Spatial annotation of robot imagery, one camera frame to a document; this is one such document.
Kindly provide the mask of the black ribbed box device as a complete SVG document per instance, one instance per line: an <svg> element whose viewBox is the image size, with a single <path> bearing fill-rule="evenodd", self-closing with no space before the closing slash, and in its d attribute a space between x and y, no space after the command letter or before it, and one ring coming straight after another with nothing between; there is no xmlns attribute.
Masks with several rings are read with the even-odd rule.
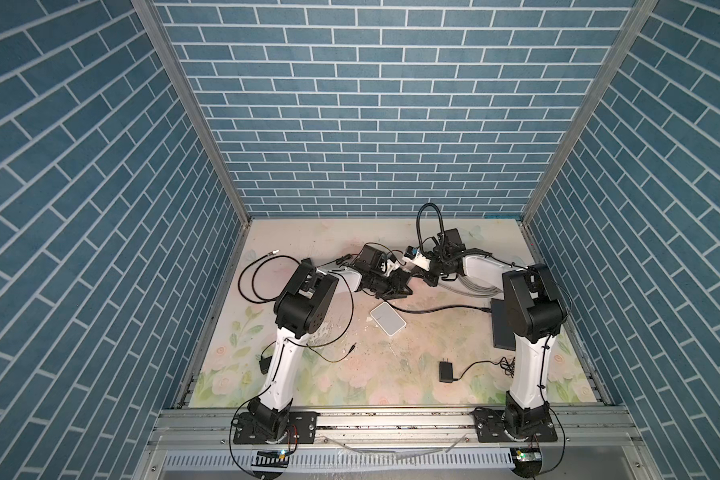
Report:
<svg viewBox="0 0 720 480"><path fill-rule="evenodd" d="M384 291L382 298L385 300L394 300L407 298L413 294L413 290L409 286L411 273L404 270L395 270L387 277L387 289Z"/></svg>

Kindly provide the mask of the dark grey network switch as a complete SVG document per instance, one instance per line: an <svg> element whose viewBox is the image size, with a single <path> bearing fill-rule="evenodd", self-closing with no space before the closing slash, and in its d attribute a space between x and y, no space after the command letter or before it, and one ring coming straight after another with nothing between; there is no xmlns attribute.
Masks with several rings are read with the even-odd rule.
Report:
<svg viewBox="0 0 720 480"><path fill-rule="evenodd" d="M502 299L492 298L490 309L493 346L497 349L514 351L516 342L514 331L508 320L506 302Z"/></svg>

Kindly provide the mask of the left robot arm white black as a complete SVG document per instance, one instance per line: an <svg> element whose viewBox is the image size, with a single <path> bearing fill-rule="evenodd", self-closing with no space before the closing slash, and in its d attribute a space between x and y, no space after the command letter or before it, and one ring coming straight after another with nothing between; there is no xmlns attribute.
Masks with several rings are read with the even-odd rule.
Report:
<svg viewBox="0 0 720 480"><path fill-rule="evenodd" d="M253 427L258 439L277 442L290 432L293 390L303 351L315 349L308 341L323 324L337 286L349 293L367 289L382 300L406 298L412 273L397 268L389 273L343 266L323 270L309 259L298 263L281 293L272 297L277 336L263 390L247 402L240 423Z"/></svg>

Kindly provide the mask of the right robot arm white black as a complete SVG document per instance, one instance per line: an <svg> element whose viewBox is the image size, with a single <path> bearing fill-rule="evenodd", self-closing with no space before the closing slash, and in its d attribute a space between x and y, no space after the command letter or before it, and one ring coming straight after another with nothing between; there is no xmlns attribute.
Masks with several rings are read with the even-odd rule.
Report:
<svg viewBox="0 0 720 480"><path fill-rule="evenodd" d="M545 392L551 349L567 314L549 268L523 267L480 249L456 252L445 245L430 252L419 250L412 259L428 278L457 273L502 291L500 304L515 338L515 370L506 394L503 435L519 442L555 442L557 432Z"/></svg>

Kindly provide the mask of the white small router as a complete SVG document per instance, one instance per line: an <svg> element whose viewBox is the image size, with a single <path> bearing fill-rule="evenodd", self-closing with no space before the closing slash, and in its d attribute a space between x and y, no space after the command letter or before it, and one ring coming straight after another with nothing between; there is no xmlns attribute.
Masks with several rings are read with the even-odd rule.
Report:
<svg viewBox="0 0 720 480"><path fill-rule="evenodd" d="M382 302L370 311L370 317L388 337L395 336L406 327L406 321L388 303Z"/></svg>

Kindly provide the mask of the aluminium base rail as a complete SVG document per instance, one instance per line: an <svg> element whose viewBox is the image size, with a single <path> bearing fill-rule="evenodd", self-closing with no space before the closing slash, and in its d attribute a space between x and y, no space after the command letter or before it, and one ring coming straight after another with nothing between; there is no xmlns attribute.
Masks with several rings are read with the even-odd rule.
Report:
<svg viewBox="0 0 720 480"><path fill-rule="evenodd" d="M266 440L231 409L165 410L139 479L656 479L623 407L557 405L524 440L496 407L298 407Z"/></svg>

